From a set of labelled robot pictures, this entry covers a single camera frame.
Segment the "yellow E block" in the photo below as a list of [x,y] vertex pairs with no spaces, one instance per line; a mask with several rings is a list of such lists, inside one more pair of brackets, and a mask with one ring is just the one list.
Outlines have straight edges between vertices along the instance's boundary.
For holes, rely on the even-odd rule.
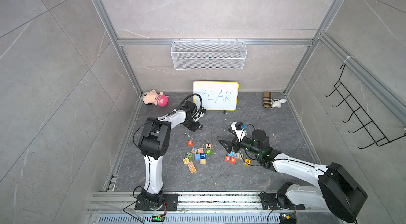
[[250,166],[251,165],[251,161],[249,159],[245,159],[244,160],[245,165]]

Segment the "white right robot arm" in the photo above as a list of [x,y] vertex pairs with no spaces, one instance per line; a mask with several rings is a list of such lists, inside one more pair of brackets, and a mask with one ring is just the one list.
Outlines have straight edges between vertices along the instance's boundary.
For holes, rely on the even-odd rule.
[[368,195],[343,166],[334,162],[314,164],[288,156],[272,148],[266,132],[260,129],[247,137],[245,126],[232,124],[229,132],[234,135],[232,141],[219,141],[228,153],[244,150],[256,156],[258,166],[308,183],[307,186],[285,183],[275,196],[279,208],[309,205],[327,209],[347,223],[357,222]]

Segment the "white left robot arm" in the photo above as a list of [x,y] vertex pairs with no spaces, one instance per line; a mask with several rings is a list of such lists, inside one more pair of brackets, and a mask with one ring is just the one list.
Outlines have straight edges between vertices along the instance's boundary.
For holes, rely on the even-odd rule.
[[171,130],[182,124],[190,131],[196,131],[201,127],[198,120],[206,112],[203,107],[198,108],[186,100],[165,116],[147,119],[138,143],[145,161],[145,185],[139,195],[139,202],[151,209],[159,209],[164,204],[162,163],[169,147]]

